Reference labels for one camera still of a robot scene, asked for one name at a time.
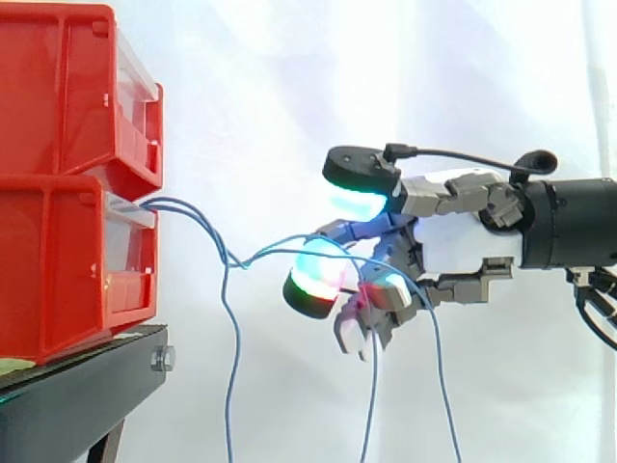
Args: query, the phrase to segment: robotic hand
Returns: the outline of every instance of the robotic hand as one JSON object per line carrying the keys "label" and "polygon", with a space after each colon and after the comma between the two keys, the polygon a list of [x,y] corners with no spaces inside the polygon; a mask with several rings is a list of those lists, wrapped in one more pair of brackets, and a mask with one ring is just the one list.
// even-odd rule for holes
{"label": "robotic hand", "polygon": [[[511,172],[474,168],[401,178],[398,159],[441,155]],[[512,278],[512,267],[566,269],[575,287],[583,320],[617,350],[585,311],[590,302],[617,329],[617,312],[600,295],[617,298],[617,278],[604,267],[617,263],[617,183],[610,178],[529,181],[548,175],[556,157],[534,151],[514,166],[453,151],[386,145],[374,150],[335,147],[323,175],[341,193],[341,209],[355,221],[336,220],[317,234],[344,247],[379,238],[372,259],[394,267],[416,282],[438,306],[489,301],[490,282]],[[340,255],[319,238],[305,250]],[[287,303],[300,313],[325,318],[341,292],[351,297],[335,319],[335,335],[345,353],[362,356],[369,332],[385,348],[392,331],[427,309],[418,293],[385,266],[361,267],[359,290],[342,288],[346,261],[298,257],[283,287]]]}

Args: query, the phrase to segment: metal bolt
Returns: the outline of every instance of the metal bolt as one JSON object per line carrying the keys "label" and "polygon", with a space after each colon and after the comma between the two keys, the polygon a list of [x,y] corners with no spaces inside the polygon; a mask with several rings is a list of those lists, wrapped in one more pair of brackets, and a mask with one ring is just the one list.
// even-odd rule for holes
{"label": "metal bolt", "polygon": [[175,367],[175,347],[159,345],[152,352],[150,366],[154,371],[173,371]]}

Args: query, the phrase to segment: black cable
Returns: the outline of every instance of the black cable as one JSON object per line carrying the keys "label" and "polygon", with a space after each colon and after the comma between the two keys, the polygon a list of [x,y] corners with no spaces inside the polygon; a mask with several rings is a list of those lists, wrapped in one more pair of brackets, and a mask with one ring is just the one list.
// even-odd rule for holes
{"label": "black cable", "polygon": [[521,178],[524,179],[527,179],[528,176],[547,176],[557,169],[557,156],[544,150],[528,152],[517,161],[516,165],[512,165],[464,152],[410,147],[398,143],[388,143],[384,148],[384,159],[390,163],[396,162],[397,159],[409,159],[417,156],[441,156],[474,162],[509,171],[522,176]]}
{"label": "black cable", "polygon": [[415,151],[417,156],[441,156],[449,157],[452,159],[460,159],[463,161],[474,162],[476,164],[482,164],[489,167],[495,167],[497,169],[503,169],[515,174],[524,174],[530,176],[547,176],[552,174],[556,169],[556,163],[554,165],[548,165],[546,167],[531,168],[523,166],[514,166],[512,164],[506,164],[504,162],[494,161],[492,159],[486,159],[480,156],[474,156],[473,154],[466,154],[464,152],[448,151],[448,150],[433,150],[426,148],[417,148]]}
{"label": "black cable", "polygon": [[617,342],[612,340],[603,330],[600,329],[600,327],[594,322],[594,320],[591,319],[591,316],[589,316],[589,313],[587,313],[585,307],[586,304],[584,303],[584,301],[582,301],[581,304],[577,304],[578,312],[580,313],[582,321],[585,322],[589,329],[593,331],[594,334],[598,338],[600,338],[600,340],[602,340],[608,347],[617,352]]}

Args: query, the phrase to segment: black wire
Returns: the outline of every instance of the black wire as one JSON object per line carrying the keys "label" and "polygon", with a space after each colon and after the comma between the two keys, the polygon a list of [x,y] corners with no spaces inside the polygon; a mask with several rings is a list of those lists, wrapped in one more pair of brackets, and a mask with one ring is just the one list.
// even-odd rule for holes
{"label": "black wire", "polygon": [[617,352],[617,342],[612,340],[603,330],[600,329],[600,327],[591,319],[591,316],[589,316],[589,313],[587,313],[585,307],[586,304],[584,303],[584,301],[581,301],[581,303],[577,303],[578,312],[580,313],[582,321],[585,322],[589,329],[593,331],[594,334],[598,338],[600,338],[600,340],[602,340],[608,347]]}
{"label": "black wire", "polygon": [[461,159],[463,161],[475,162],[476,164],[483,164],[485,166],[495,167],[497,169],[503,169],[505,171],[513,172],[515,174],[525,174],[531,176],[546,176],[554,172],[554,168],[533,169],[523,166],[513,166],[512,164],[506,164],[504,162],[494,161],[491,159],[486,159],[484,157],[474,156],[473,154],[466,154],[464,152],[457,151],[416,148],[414,150],[414,155],[450,157],[453,159]]}

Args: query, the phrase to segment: black sensor cap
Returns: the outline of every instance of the black sensor cap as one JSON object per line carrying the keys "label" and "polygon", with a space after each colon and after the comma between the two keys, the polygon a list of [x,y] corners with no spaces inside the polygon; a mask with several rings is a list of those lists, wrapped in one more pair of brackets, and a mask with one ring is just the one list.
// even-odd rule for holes
{"label": "black sensor cap", "polygon": [[347,190],[390,196],[401,171],[382,157],[380,150],[363,147],[334,147],[322,171],[330,183]]}
{"label": "black sensor cap", "polygon": [[287,276],[282,287],[282,297],[296,312],[310,318],[327,318],[335,305],[335,301],[311,296],[301,290],[291,278],[291,274]]}

